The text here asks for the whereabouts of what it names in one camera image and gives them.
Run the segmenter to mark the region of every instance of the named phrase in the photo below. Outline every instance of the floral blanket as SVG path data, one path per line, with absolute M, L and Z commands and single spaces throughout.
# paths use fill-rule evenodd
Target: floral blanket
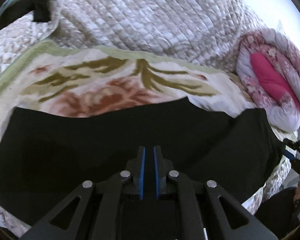
M 265 56 L 275 70 L 274 74 L 279 73 L 295 95 L 286 92 L 277 100 L 269 95 L 251 66 L 250 55 L 256 52 Z M 266 110 L 271 125 L 285 131 L 295 131 L 300 127 L 300 51 L 286 36 L 274 29 L 263 29 L 244 36 L 237 74 L 254 103 Z M 273 80 L 266 79 L 268 84 L 272 83 L 273 90 L 282 88 Z
M 232 117 L 256 107 L 234 74 L 146 52 L 103 46 L 62 49 L 44 40 L 20 56 L 0 78 L 0 140 L 14 106 L 88 117 L 186 96 L 198 107 Z M 295 134 L 273 130 L 281 140 L 296 140 Z M 255 213 L 262 199 L 277 191 L 289 170 L 290 163 L 283 157 L 265 186 L 243 206 Z M 17 236 L 29 228 L 1 206 L 0 225 Z

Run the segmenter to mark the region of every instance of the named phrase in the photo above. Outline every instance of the white wall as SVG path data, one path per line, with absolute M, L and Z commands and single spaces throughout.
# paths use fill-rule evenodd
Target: white wall
M 245 0 L 269 28 L 282 22 L 285 33 L 300 50 L 300 13 L 291 0 Z

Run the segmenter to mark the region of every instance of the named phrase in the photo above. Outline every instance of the dark clothing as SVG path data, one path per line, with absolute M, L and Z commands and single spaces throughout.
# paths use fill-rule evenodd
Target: dark clothing
M 287 188 L 262 203 L 255 217 L 269 228 L 279 239 L 289 233 L 294 209 L 293 197 L 296 188 Z
M 50 21 L 49 0 L 5 0 L 0 7 L 0 30 L 34 11 L 34 22 Z
M 83 181 L 106 180 L 138 146 L 155 145 L 175 169 L 217 181 L 240 203 L 264 185 L 285 148 L 264 109 L 232 118 L 187 98 L 89 118 L 15 108 L 0 143 L 0 204 L 33 225 Z

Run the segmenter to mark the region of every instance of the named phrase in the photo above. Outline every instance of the rolled blanket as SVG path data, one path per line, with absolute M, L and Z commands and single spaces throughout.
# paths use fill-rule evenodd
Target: rolled blanket
M 300 127 L 300 51 L 286 36 L 274 29 L 244 36 L 236 70 L 270 124 L 287 132 Z

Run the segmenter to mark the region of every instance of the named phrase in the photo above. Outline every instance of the white quilted comforter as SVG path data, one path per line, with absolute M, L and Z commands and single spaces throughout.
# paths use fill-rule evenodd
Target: white quilted comforter
M 0 31 L 0 73 L 49 35 L 60 46 L 141 50 L 233 72 L 239 38 L 264 27 L 243 0 L 51 0 L 49 23 L 32 14 Z

